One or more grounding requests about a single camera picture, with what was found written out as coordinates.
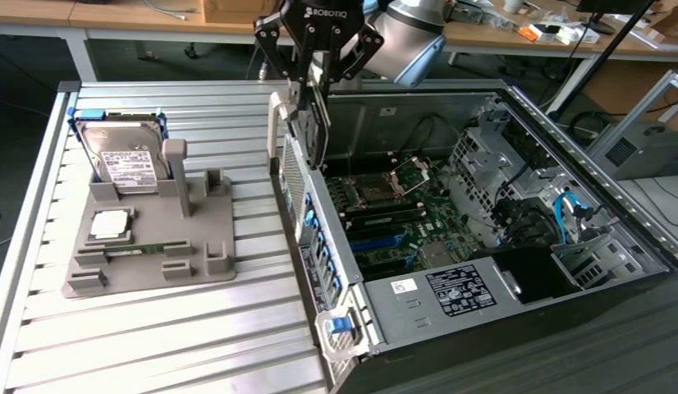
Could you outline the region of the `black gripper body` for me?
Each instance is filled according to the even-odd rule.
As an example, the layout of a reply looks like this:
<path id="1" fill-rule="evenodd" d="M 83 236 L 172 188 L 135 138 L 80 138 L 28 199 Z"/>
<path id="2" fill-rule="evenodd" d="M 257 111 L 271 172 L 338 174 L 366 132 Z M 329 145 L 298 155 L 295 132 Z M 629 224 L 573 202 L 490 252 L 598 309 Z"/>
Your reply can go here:
<path id="1" fill-rule="evenodd" d="M 302 51 L 331 51 L 363 28 L 363 1 L 283 1 L 281 21 Z"/>

